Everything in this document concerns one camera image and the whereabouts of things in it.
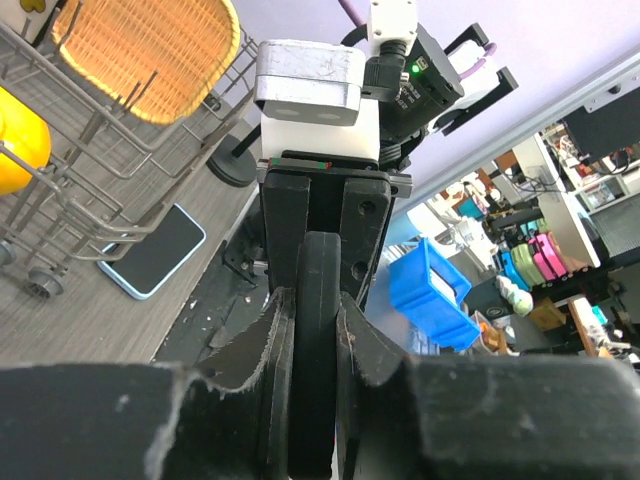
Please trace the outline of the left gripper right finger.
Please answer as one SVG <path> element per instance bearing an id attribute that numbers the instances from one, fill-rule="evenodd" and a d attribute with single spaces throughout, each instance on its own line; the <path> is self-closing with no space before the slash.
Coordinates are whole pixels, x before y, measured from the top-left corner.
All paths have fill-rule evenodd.
<path id="1" fill-rule="evenodd" d="M 411 355 L 348 295 L 336 338 L 344 479 L 639 475 L 639 378 L 619 361 Z"/>

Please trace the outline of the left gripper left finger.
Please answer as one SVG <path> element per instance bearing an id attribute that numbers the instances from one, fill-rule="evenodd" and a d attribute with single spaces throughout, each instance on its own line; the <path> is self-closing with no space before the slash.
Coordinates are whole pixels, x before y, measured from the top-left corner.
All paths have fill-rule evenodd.
<path id="1" fill-rule="evenodd" d="M 283 479 L 294 295 L 200 364 L 1 372 L 5 479 Z"/>

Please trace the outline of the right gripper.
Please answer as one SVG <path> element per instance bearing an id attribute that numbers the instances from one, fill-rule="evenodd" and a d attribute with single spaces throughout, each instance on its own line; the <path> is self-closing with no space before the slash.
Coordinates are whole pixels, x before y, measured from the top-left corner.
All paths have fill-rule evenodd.
<path id="1" fill-rule="evenodd" d="M 296 284 L 300 244 L 307 229 L 309 177 L 327 173 L 348 178 L 343 189 L 341 290 L 360 303 L 373 269 L 391 195 L 408 198 L 409 174 L 382 171 L 376 160 L 321 153 L 284 151 L 257 162 L 266 235 L 269 288 Z"/>

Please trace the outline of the black phone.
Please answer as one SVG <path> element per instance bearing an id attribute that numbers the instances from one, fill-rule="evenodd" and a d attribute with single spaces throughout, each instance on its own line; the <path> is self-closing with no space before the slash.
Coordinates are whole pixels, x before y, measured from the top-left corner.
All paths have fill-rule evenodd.
<path id="1" fill-rule="evenodd" d="M 336 419 L 340 237 L 308 232 L 299 252 L 289 402 L 288 475 L 329 479 Z"/>

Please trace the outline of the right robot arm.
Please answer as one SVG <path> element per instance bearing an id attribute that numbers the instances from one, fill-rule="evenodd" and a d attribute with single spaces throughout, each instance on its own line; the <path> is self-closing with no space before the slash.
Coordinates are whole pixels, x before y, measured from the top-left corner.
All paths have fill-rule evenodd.
<path id="1" fill-rule="evenodd" d="M 410 153 L 515 90 L 478 25 L 441 46 L 411 1 L 374 1 L 338 45 L 267 40 L 258 52 L 258 164 L 267 276 L 320 305 L 366 298 Z"/>

